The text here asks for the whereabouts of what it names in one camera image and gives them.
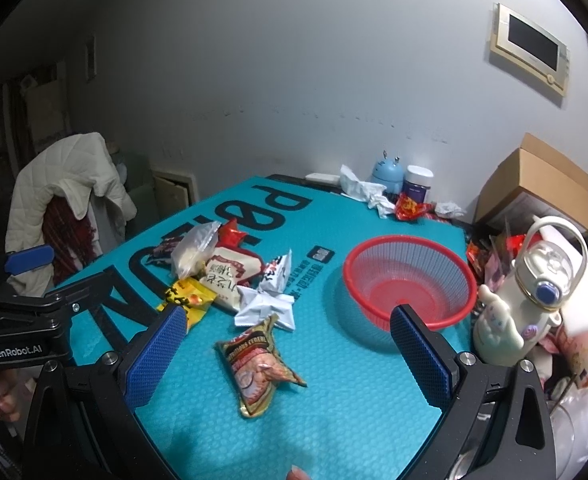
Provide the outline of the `person's left hand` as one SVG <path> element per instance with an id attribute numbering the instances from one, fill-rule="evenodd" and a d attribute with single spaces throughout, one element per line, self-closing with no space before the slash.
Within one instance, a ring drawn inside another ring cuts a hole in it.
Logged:
<path id="1" fill-rule="evenodd" d="M 17 400 L 18 375 L 16 370 L 0 374 L 0 420 L 17 422 L 21 418 Z"/>

